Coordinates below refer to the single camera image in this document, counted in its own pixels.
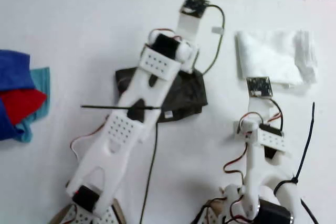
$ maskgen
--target black cloth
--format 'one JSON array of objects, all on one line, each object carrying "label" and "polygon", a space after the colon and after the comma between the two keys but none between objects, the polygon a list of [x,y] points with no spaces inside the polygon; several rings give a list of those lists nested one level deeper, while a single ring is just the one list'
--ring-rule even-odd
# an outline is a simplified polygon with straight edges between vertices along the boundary
[{"label": "black cloth", "polygon": [[[129,68],[115,72],[119,95],[127,89],[135,70],[136,68]],[[135,104],[135,106],[145,105],[153,106],[152,104],[144,104],[142,100]],[[194,70],[192,74],[180,71],[162,104],[162,112],[157,122],[177,121],[201,113],[202,107],[205,105],[207,105],[207,99],[202,74],[197,70]],[[133,120],[143,122],[144,111],[130,109],[128,116]]]}]

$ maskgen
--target circuit board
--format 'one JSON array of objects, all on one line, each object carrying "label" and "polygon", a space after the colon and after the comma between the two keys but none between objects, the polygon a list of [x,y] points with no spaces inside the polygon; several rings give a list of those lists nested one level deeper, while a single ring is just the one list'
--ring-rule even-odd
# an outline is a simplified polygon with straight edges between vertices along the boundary
[{"label": "circuit board", "polygon": [[206,0],[185,0],[180,12],[185,15],[201,18],[208,5],[209,1]]},{"label": "circuit board", "polygon": [[272,97],[272,87],[269,77],[246,78],[250,97]]}]

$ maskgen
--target hole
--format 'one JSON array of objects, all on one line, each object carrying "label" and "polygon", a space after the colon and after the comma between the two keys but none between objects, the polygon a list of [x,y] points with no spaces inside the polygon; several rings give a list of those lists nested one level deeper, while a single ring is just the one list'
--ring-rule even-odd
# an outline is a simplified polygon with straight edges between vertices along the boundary
[{"label": "hole", "polygon": [[153,87],[153,86],[156,84],[156,81],[157,81],[157,76],[155,76],[155,75],[152,74],[152,75],[149,77],[148,85],[149,85],[150,87]]}]

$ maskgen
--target white table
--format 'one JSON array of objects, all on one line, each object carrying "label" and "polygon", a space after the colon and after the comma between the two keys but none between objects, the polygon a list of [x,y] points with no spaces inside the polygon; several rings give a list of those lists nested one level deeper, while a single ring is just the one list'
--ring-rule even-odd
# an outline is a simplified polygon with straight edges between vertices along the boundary
[{"label": "white table", "polygon": [[[307,29],[316,38],[319,83],[307,92],[274,90],[292,143],[294,169],[306,143],[312,101],[316,120],[299,190],[320,223],[334,222],[336,202],[336,0],[210,0],[226,14],[219,59],[205,76],[209,105],[200,115],[159,125],[144,223],[189,223],[218,187],[239,182],[222,165],[243,144],[232,140],[233,120],[246,112],[247,87],[238,79],[234,36],[238,30]],[[32,125],[29,144],[0,142],[0,222],[47,223],[70,199],[65,184],[77,163],[69,149],[75,136],[95,129],[108,111],[80,104],[115,104],[114,72],[137,64],[152,28],[175,28],[183,0],[0,0],[0,48],[31,55],[31,68],[50,66],[49,115]],[[207,10],[198,39],[204,70],[213,58],[221,24]],[[129,223],[138,223],[154,132],[139,144],[117,197]]]}]

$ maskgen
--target red cloth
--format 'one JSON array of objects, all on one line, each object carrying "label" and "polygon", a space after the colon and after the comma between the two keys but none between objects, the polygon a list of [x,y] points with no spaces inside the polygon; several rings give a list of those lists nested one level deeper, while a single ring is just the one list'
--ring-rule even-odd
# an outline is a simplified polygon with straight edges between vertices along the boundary
[{"label": "red cloth", "polygon": [[15,89],[0,92],[11,124],[15,125],[38,110],[47,96],[36,89]]}]

